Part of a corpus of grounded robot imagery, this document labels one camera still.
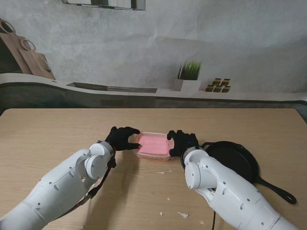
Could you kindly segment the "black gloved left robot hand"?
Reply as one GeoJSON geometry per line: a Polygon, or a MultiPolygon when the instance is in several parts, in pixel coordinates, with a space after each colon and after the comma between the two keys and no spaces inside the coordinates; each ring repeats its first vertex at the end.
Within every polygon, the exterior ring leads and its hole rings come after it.
{"type": "Polygon", "coordinates": [[[141,145],[138,143],[130,143],[129,138],[132,135],[138,135],[140,133],[138,129],[129,126],[120,128],[114,126],[111,128],[105,141],[110,144],[115,151],[135,150],[139,149],[141,145]]]}

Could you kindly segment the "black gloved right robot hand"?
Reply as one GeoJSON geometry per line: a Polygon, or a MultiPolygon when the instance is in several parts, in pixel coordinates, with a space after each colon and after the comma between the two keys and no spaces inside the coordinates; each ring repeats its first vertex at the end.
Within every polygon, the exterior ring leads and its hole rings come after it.
{"type": "Polygon", "coordinates": [[[198,147],[199,142],[194,133],[184,133],[182,130],[171,130],[167,134],[168,140],[174,141],[174,147],[169,151],[171,157],[181,157],[187,149],[198,147]]]}

